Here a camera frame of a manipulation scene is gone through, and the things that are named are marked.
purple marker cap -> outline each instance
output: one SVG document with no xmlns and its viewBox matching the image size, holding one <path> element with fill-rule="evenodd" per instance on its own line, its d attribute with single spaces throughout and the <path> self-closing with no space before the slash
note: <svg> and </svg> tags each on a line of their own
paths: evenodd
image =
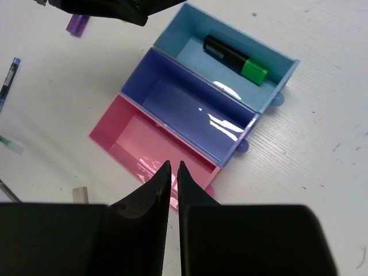
<svg viewBox="0 0 368 276">
<path fill-rule="evenodd" d="M 87 25 L 88 19 L 90 19 L 89 16 L 78 16 L 74 14 L 70 19 L 67 31 L 73 36 L 81 37 Z"/>
</svg>

white tabletop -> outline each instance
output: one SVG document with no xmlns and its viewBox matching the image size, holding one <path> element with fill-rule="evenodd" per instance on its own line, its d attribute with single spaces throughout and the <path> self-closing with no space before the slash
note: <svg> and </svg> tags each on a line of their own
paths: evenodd
<svg viewBox="0 0 368 276">
<path fill-rule="evenodd" d="M 299 203 L 318 216 L 340 275 L 368 275 L 367 0 L 196 0 L 193 3 L 301 63 L 251 132 L 250 150 L 215 180 L 224 204 Z M 138 187 L 88 134 L 178 7 L 147 26 L 91 18 L 78 39 L 70 15 L 33 0 L 0 0 L 0 78 L 22 59 L 0 135 L 0 178 L 23 201 L 112 204 Z M 164 275 L 180 275 L 178 218 L 170 213 Z"/>
</svg>

stain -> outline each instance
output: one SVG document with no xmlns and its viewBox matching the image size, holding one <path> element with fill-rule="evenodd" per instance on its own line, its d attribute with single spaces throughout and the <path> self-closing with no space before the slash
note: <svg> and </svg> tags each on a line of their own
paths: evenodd
<svg viewBox="0 0 368 276">
<path fill-rule="evenodd" d="M 361 267 L 362 267 L 362 265 L 363 265 L 363 264 L 365 263 L 365 261 L 366 261 L 367 247 L 366 247 L 366 246 L 364 246 L 364 247 L 361 247 L 361 246 L 360 246 L 360 248 L 361 248 L 361 250 L 363 250 L 363 259 L 362 259 L 361 263 L 360 263 L 359 265 L 357 265 L 356 269 L 361 268 Z"/>
<path fill-rule="evenodd" d="M 336 147 L 334 147 L 334 149 L 332 150 L 332 152 L 335 152 L 341 145 L 341 142 L 339 142 L 339 144 L 336 145 Z"/>
<path fill-rule="evenodd" d="M 337 68 L 337 69 L 339 69 L 339 70 L 342 70 L 342 68 L 341 67 L 339 67 L 339 66 L 337 66 L 337 65 L 332 65 L 332 66 L 334 66 L 335 68 Z"/>
</svg>

black marker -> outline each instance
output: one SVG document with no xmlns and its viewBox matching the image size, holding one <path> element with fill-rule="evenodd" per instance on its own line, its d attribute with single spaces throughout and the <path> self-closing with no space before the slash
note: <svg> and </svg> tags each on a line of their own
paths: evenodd
<svg viewBox="0 0 368 276">
<path fill-rule="evenodd" d="M 203 49 L 207 54 L 217 59 L 223 65 L 249 79 L 250 81 L 261 85 L 266 79 L 269 69 L 262 64 L 252 60 L 249 56 L 226 45 L 221 40 L 213 36 L 206 36 Z"/>
<path fill-rule="evenodd" d="M 13 79 L 16 75 L 16 72 L 18 70 L 18 66 L 20 63 L 21 63 L 21 60 L 15 57 L 13 59 L 13 63 L 10 66 L 9 72 L 7 73 L 4 84 L 0 91 L 0 112 L 5 103 L 6 96 L 9 93 L 10 86 L 12 85 Z"/>
</svg>

highlighter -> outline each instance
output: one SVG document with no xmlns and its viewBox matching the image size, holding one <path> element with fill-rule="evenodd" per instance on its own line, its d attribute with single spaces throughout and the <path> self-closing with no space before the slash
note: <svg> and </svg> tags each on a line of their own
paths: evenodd
<svg viewBox="0 0 368 276">
<path fill-rule="evenodd" d="M 256 85 L 261 85 L 269 72 L 266 66 L 213 36 L 205 37 L 203 49 L 208 55 Z"/>
</svg>

